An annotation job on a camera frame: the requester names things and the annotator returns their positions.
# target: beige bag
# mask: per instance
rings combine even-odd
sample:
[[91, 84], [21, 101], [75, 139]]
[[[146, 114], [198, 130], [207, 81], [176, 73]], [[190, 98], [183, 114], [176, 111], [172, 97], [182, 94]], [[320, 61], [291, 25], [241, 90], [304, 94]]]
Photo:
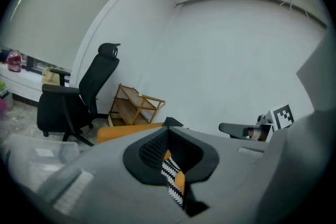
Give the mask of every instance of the beige bag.
[[55, 74], [50, 72], [51, 68], [47, 67], [42, 71], [42, 79], [41, 84], [51, 84], [51, 85], [58, 85], [59, 83], [59, 74]]

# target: transparent plastic box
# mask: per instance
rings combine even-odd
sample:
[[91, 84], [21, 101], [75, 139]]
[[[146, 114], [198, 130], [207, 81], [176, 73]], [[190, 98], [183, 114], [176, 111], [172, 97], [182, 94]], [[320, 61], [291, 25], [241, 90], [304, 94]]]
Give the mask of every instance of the transparent plastic box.
[[12, 135], [6, 147], [5, 163], [13, 180], [36, 192], [49, 176], [78, 156], [75, 142]]

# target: chair backrest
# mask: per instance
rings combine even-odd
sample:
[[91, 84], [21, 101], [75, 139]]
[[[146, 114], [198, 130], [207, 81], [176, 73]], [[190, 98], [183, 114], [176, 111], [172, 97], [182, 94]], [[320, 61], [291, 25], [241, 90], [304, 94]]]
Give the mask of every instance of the chair backrest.
[[92, 115], [97, 114], [96, 96], [119, 64], [117, 58], [120, 44], [104, 43], [79, 83], [79, 92]]

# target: orange cushion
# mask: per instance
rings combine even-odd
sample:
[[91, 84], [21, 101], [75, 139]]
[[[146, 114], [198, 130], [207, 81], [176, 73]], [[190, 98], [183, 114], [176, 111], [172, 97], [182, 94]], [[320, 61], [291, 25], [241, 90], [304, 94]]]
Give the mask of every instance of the orange cushion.
[[127, 125], [127, 126], [116, 126], [116, 127], [103, 127], [100, 128], [97, 134], [97, 143], [103, 143], [105, 141], [122, 137], [129, 134], [134, 134], [137, 132], [158, 128], [162, 126], [160, 123], [150, 123], [143, 125]]

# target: headrest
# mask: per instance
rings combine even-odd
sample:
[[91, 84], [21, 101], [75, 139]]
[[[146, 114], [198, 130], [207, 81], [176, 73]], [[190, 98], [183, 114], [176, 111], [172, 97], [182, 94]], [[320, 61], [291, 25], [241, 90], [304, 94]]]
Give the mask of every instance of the headrest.
[[98, 48], [98, 53], [102, 56], [104, 56], [105, 58], [108, 59], [114, 59], [117, 57], [118, 55], [118, 48], [117, 46], [119, 46], [120, 44], [113, 44], [113, 43], [104, 43], [102, 45], [99, 46]]

